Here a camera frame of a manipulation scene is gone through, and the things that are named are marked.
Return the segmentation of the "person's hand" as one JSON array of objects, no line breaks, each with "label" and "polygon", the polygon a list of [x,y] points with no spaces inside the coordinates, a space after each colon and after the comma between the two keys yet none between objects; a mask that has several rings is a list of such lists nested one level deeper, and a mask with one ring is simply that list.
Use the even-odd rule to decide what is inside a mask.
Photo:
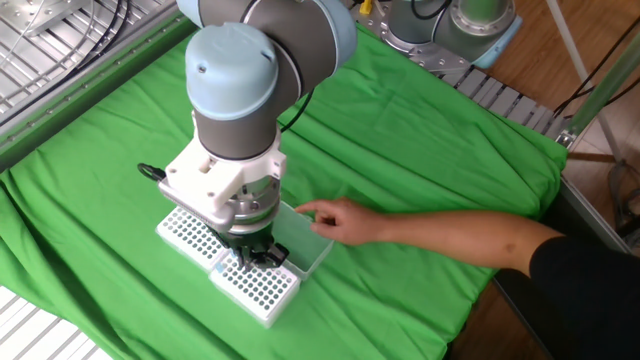
[{"label": "person's hand", "polygon": [[348,199],[313,200],[295,208],[299,214],[313,213],[311,230],[346,245],[382,241],[388,219]]}]

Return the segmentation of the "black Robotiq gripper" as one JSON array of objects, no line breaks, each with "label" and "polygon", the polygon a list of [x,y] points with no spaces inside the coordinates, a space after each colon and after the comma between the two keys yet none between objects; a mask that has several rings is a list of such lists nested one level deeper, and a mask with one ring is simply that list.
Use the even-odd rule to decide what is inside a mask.
[{"label": "black Robotiq gripper", "polygon": [[218,232],[216,237],[224,247],[232,250],[239,270],[251,271],[258,263],[260,268],[278,268],[290,252],[282,244],[274,243],[272,228],[267,225],[256,232],[242,234]]}]

